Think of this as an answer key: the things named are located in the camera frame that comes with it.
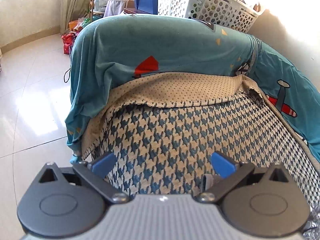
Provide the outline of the teal cartoon bed sheet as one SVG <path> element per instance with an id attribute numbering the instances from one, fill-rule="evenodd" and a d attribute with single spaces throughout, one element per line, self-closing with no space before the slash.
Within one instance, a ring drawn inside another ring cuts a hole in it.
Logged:
<path id="1" fill-rule="evenodd" d="M 86 26 L 71 52 L 67 145 L 81 153 L 88 122 L 111 89 L 144 75 L 191 72 L 245 75 L 282 113 L 319 158 L 319 91 L 286 57 L 260 39 L 213 23 L 156 15 L 118 15 Z"/>

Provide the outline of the white perforated laundry basket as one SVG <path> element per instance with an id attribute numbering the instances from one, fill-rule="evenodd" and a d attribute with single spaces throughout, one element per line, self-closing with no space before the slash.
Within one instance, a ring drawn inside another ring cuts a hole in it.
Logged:
<path id="1" fill-rule="evenodd" d="M 247 33 L 263 12 L 240 0 L 158 0 L 158 14 L 201 20 Z"/>

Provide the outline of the blue white houndstooth mat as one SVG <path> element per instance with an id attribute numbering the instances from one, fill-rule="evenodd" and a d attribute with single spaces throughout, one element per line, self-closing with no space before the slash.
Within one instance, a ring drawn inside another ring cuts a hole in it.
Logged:
<path id="1" fill-rule="evenodd" d="M 200 192 L 210 158 L 268 167 L 279 161 L 310 205 L 319 203 L 319 165 L 258 85 L 245 76 L 170 72 L 110 90 L 82 136 L 82 157 L 114 154 L 107 181 L 121 191 Z"/>

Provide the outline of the beige curtain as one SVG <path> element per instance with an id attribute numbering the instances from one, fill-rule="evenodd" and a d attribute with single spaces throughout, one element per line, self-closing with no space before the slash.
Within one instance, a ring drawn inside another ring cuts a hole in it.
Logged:
<path id="1" fill-rule="evenodd" d="M 61 0 L 60 34 L 69 30 L 69 22 L 89 14 L 90 0 Z"/>

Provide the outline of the red plastic bag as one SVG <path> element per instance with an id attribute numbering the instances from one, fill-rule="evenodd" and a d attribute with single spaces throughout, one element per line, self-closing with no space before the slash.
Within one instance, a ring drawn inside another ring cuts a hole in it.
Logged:
<path id="1" fill-rule="evenodd" d="M 71 53 L 77 35 L 78 34 L 76 32 L 71 31 L 61 36 L 64 54 L 69 55 Z"/>

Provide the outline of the grey patterned fleece garment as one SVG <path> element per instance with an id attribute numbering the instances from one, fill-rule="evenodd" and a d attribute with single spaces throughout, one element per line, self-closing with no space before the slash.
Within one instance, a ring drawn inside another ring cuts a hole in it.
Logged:
<path id="1" fill-rule="evenodd" d="M 201 193 L 222 180 L 219 175 L 204 174 L 201 181 Z M 319 240 L 319 203 L 310 206 L 310 216 L 303 229 L 303 237 L 307 240 Z"/>

